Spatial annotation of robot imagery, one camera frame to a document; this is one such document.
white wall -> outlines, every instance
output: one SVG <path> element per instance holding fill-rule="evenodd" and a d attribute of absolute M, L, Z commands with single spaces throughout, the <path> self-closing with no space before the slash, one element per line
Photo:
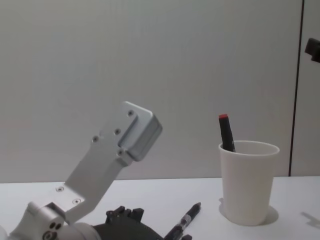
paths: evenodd
<path fill-rule="evenodd" d="M 219 177 L 218 114 L 288 174 L 301 0 L 0 1 L 0 182 L 63 181 L 127 100 L 164 127 L 122 179 Z"/>
<path fill-rule="evenodd" d="M 320 1 L 306 0 L 301 41 L 292 152 L 293 176 L 320 175 L 320 64 L 305 53 L 309 38 L 320 40 Z"/>

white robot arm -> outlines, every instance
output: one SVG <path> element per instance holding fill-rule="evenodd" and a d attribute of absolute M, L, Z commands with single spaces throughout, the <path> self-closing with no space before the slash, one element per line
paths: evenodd
<path fill-rule="evenodd" d="M 78 225 L 80 231 L 63 227 L 64 223 L 71 226 L 90 213 L 121 169 L 141 161 L 161 131 L 162 126 L 151 111 L 123 102 L 119 112 L 92 138 L 89 151 L 66 182 L 30 202 L 19 225 L 2 238 L 62 240 L 77 232 L 83 239 L 99 240 L 94 229 L 85 223 Z"/>

